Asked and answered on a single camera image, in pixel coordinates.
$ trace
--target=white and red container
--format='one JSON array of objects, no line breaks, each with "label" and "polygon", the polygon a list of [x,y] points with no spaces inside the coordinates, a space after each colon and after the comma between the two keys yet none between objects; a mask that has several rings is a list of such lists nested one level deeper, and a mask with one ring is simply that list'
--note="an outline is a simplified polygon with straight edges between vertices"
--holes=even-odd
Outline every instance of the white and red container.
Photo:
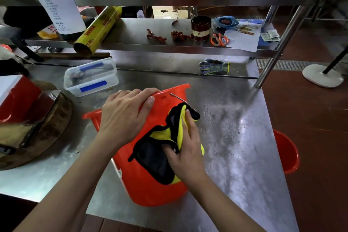
[{"label": "white and red container", "polygon": [[0,76],[0,123],[21,123],[41,89],[23,75]]}]

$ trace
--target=glove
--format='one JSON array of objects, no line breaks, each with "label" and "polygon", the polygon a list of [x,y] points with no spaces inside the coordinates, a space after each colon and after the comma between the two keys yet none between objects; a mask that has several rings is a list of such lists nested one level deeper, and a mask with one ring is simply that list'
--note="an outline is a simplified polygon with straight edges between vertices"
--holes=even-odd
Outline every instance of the glove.
[{"label": "glove", "polygon": [[230,63],[225,63],[218,60],[212,60],[209,58],[206,58],[203,62],[199,63],[199,69],[201,69],[204,75],[215,73],[217,71],[224,71],[229,72],[230,70]]}]

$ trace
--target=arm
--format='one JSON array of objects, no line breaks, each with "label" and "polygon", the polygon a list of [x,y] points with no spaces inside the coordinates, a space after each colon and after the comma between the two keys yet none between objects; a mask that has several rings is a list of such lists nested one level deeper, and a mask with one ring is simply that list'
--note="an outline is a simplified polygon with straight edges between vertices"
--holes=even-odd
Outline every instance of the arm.
[{"label": "arm", "polygon": [[119,91],[102,108],[100,130],[63,177],[14,232],[65,232],[78,229],[95,187],[116,152],[132,141],[145,124],[158,89]]},{"label": "arm", "polygon": [[176,154],[170,146],[163,145],[163,150],[176,176],[186,184],[220,232],[265,232],[208,177],[204,168],[198,129],[188,110],[186,110],[186,122],[188,129],[183,123],[180,153]]}]

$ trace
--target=brown tin can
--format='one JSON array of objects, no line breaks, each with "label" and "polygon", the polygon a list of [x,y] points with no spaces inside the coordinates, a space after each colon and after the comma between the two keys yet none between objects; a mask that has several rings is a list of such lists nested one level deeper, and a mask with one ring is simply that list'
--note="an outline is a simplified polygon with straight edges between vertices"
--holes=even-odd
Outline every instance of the brown tin can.
[{"label": "brown tin can", "polygon": [[191,38],[195,41],[209,39],[212,20],[208,16],[196,16],[191,19]]}]

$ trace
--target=white round base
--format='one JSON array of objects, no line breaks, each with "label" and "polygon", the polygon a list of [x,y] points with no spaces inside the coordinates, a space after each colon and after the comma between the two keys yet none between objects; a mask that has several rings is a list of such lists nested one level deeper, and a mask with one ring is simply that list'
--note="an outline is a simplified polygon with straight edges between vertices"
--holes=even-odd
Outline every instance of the white round base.
[{"label": "white round base", "polygon": [[326,88],[337,87],[343,82],[343,77],[339,72],[331,69],[327,74],[323,74],[325,69],[324,65],[311,64],[303,69],[302,75],[312,83]]}]

